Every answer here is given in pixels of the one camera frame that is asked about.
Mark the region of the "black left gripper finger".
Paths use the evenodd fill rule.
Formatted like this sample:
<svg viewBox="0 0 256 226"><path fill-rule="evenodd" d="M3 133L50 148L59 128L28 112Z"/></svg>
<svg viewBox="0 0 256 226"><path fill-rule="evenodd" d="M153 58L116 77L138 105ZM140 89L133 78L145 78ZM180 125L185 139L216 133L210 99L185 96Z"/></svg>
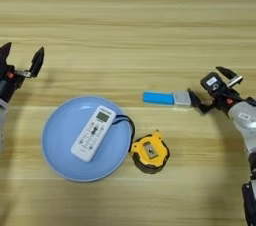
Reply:
<svg viewBox="0 0 256 226"><path fill-rule="evenodd" d="M34 55L31 63L31 67L29 72L31 73L32 77L36 77L40 72L40 69L44 62L44 48L41 47Z"/></svg>
<svg viewBox="0 0 256 226"><path fill-rule="evenodd" d="M9 53L10 53L10 49L11 49L11 42L7 42L6 44L4 44L3 46L0 47L0 57L3 59L7 59Z"/></svg>

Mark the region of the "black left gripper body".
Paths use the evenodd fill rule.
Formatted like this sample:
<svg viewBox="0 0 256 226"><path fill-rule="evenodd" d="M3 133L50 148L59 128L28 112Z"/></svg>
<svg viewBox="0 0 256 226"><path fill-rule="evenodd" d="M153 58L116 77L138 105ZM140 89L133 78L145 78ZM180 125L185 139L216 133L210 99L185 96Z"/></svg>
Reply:
<svg viewBox="0 0 256 226"><path fill-rule="evenodd" d="M31 77L32 74L28 70L21 71L11 66L0 79L0 99L9 102L14 92L22 86L24 80Z"/></svg>

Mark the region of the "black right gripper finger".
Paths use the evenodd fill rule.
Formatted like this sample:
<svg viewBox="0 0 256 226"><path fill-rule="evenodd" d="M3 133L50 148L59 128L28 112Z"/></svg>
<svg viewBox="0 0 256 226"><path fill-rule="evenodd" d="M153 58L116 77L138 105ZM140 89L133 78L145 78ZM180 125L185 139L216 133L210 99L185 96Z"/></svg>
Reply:
<svg viewBox="0 0 256 226"><path fill-rule="evenodd" d="M221 67L221 66L217 66L216 69L222 74L224 75L227 79L231 80L234 77L237 76L237 74L235 72L233 72L232 70L225 68L225 67Z"/></svg>
<svg viewBox="0 0 256 226"><path fill-rule="evenodd" d="M188 89L188 94L191 100L191 106L197 108L202 114L206 114L214 108L213 104L203 104L200 98L191 89Z"/></svg>

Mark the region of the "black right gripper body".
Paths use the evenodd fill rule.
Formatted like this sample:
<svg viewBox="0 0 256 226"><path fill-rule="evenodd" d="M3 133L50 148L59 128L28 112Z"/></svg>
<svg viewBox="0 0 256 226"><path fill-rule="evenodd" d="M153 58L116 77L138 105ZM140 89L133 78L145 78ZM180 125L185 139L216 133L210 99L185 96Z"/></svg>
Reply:
<svg viewBox="0 0 256 226"><path fill-rule="evenodd" d="M234 105L242 101L234 86L243 81L242 76L235 76L228 83L219 81L211 87L213 105L218 110L227 113Z"/></svg>

